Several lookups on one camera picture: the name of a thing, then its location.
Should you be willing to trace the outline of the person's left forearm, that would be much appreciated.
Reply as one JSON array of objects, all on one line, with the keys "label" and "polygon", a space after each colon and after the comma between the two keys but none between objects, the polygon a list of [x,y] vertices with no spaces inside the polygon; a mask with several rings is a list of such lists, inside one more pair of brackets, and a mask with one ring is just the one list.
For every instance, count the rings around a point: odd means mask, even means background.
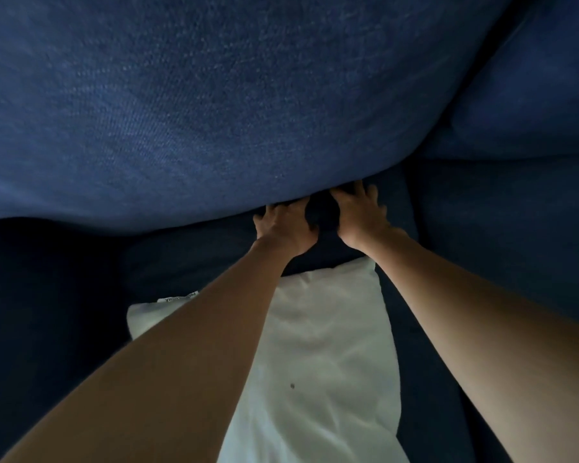
[{"label": "person's left forearm", "polygon": [[216,463],[296,242],[263,236],[116,353],[0,463]]}]

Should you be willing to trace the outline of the person's left hand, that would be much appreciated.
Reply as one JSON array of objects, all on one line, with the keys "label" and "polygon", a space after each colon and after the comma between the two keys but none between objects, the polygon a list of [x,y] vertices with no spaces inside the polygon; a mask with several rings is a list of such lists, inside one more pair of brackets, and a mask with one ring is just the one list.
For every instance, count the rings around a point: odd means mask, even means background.
[{"label": "person's left hand", "polygon": [[255,227],[257,242],[281,247],[291,259],[309,251],[318,241],[318,238],[303,237],[309,201],[307,196],[289,204],[267,205],[263,215],[268,215],[269,224],[266,228]]}]

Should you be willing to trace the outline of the person's right hand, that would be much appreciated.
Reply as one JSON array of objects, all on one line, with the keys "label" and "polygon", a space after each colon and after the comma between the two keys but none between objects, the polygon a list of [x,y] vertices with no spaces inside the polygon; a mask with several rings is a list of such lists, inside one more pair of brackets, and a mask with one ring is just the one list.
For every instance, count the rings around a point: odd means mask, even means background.
[{"label": "person's right hand", "polygon": [[401,228],[394,227],[387,219],[387,208],[368,200],[362,180],[355,181],[349,202],[340,210],[338,235],[350,248],[367,256],[378,255],[397,240],[408,239]]}]

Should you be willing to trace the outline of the large blue sofa cushion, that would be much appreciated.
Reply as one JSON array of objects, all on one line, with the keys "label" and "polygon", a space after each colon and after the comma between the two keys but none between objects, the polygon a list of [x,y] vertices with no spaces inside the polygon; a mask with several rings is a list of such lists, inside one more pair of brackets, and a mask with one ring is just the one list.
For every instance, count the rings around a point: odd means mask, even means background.
[{"label": "large blue sofa cushion", "polygon": [[0,0],[0,218],[213,220],[414,152],[511,0]]}]

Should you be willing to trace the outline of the dark blue sofa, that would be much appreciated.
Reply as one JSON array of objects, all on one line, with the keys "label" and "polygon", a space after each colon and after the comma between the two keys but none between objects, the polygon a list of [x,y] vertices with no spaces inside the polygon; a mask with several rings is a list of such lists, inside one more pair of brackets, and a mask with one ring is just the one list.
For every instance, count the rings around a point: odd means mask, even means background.
[{"label": "dark blue sofa", "polygon": [[[579,321],[579,157],[410,160],[368,178],[439,256]],[[129,304],[187,295],[246,252],[252,211],[134,236],[0,220],[0,459],[128,341]],[[512,463],[382,272],[410,463]]]}]

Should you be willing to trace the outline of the person's right forearm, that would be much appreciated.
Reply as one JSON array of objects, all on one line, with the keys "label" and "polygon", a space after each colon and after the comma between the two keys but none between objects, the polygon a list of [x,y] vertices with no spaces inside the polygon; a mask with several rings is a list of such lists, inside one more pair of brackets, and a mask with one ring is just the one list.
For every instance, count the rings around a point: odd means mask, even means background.
[{"label": "person's right forearm", "polygon": [[383,269],[514,463],[579,463],[579,323],[393,228],[348,241]]}]

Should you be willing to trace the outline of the blue sofa back cushion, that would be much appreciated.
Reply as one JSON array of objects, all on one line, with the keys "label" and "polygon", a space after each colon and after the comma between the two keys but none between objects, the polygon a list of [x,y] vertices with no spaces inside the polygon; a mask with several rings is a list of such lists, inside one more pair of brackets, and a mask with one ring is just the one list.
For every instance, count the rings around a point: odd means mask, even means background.
[{"label": "blue sofa back cushion", "polygon": [[416,155],[579,156],[579,0],[513,0]]}]

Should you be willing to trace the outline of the white pillow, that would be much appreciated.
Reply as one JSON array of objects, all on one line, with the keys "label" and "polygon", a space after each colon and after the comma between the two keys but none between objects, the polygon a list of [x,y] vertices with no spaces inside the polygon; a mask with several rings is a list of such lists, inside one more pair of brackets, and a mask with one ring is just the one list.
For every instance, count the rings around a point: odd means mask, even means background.
[{"label": "white pillow", "polygon": [[283,277],[218,463],[409,463],[375,262]]}]

